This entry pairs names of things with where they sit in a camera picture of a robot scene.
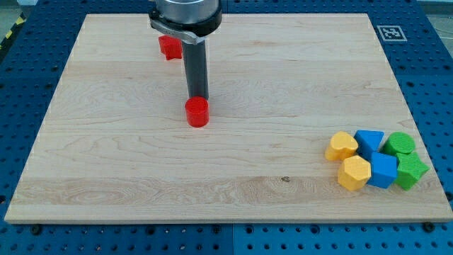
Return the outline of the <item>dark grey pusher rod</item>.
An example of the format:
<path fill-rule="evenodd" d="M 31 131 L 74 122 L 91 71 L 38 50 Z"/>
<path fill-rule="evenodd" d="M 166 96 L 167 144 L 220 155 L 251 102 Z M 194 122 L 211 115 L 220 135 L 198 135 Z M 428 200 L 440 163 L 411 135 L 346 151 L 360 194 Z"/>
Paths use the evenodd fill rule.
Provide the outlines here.
<path fill-rule="evenodd" d="M 190 98 L 199 96 L 209 99 L 207 57 L 205 42 L 193 45 L 182 42 L 185 75 Z"/>

